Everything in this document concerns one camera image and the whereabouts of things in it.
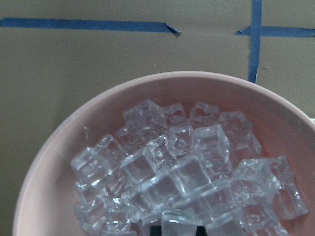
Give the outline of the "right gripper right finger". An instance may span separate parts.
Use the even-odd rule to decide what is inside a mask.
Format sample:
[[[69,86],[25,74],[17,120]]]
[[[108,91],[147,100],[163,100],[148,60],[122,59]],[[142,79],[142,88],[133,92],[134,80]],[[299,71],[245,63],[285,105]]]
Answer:
[[[207,236],[205,227],[204,226],[198,226],[196,229],[195,236]]]

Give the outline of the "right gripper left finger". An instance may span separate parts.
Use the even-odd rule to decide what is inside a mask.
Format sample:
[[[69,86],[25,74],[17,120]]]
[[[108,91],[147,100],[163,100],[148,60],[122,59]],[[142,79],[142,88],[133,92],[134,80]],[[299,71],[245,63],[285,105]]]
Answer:
[[[153,225],[150,227],[150,236],[162,236],[161,225]]]

